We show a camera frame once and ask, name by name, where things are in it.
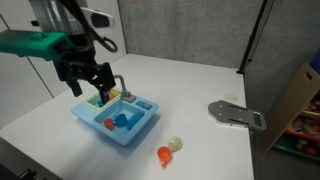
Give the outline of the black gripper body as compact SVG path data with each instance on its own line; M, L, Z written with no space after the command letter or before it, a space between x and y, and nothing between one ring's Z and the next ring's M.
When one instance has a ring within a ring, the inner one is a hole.
M93 49L67 52L60 61L54 62L54 66L60 81L86 80L98 90L110 90L115 86L110 64L98 64Z

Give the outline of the robot arm with green mount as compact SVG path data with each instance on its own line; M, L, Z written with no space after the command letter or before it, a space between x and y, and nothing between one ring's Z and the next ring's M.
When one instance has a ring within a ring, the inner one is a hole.
M38 31L5 30L0 33L0 52L19 57L38 57L54 64L58 78L75 96L82 94L79 82L85 80L98 91L102 103L110 100L115 79L109 63L95 60L94 44L111 53L118 51L114 41L100 36L98 28L111 28L113 17L87 7L85 0L29 0Z

